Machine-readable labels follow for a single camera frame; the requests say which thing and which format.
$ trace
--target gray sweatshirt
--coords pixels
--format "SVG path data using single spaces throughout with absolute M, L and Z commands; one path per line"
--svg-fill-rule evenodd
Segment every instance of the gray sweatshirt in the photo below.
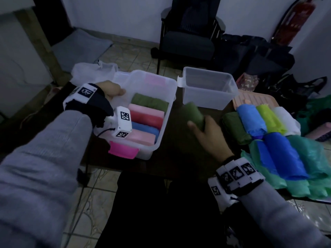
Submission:
M 58 248 L 92 132 L 88 116 L 65 111 L 0 165 L 0 247 Z M 268 183 L 240 198 L 275 247 L 331 247 Z

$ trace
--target white plastic bag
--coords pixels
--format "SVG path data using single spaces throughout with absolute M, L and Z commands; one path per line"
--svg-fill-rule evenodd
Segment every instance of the white plastic bag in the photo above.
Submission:
M 76 86 L 81 86 L 85 83 L 99 83 L 105 80 L 112 81 L 115 73 L 118 71 L 116 63 L 104 63 L 98 61 L 93 63 L 77 63 L 72 68 L 72 79 L 70 82 Z

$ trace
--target hand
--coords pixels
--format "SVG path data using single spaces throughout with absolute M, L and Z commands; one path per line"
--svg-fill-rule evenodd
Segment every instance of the hand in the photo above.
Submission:
M 113 99 L 114 96 L 124 95 L 126 93 L 125 89 L 122 89 L 121 86 L 109 80 L 96 83 L 96 85 L 103 90 L 103 92 L 105 93 L 105 97 L 109 101 Z
M 225 141 L 221 128 L 211 116 L 205 116 L 205 132 L 199 130 L 192 121 L 188 121 L 187 125 L 193 131 L 202 147 L 219 162 L 222 163 L 233 155 Z

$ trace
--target black armchair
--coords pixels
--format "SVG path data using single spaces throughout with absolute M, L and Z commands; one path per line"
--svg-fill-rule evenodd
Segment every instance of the black armchair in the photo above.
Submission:
M 172 0 L 161 12 L 162 28 L 157 74 L 162 58 L 190 58 L 208 64 L 215 41 L 225 32 L 216 16 L 220 0 Z

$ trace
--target red fire extinguisher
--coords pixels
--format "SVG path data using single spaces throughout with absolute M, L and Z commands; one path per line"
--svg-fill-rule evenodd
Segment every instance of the red fire extinguisher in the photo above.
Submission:
M 278 24 L 271 42 L 289 45 L 315 8 L 316 5 L 312 3 L 312 0 L 296 0 Z

